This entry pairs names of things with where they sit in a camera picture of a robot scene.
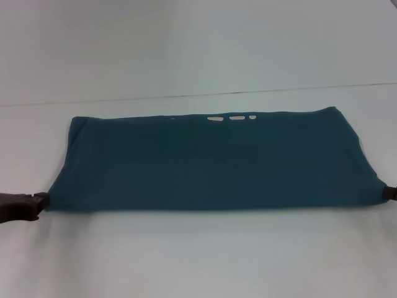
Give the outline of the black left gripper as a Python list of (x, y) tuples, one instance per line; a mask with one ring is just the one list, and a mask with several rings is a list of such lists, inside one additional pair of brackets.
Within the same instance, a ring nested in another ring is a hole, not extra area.
[(38, 214), (50, 205), (46, 192), (30, 194), (1, 193), (1, 223), (24, 220), (38, 220)]

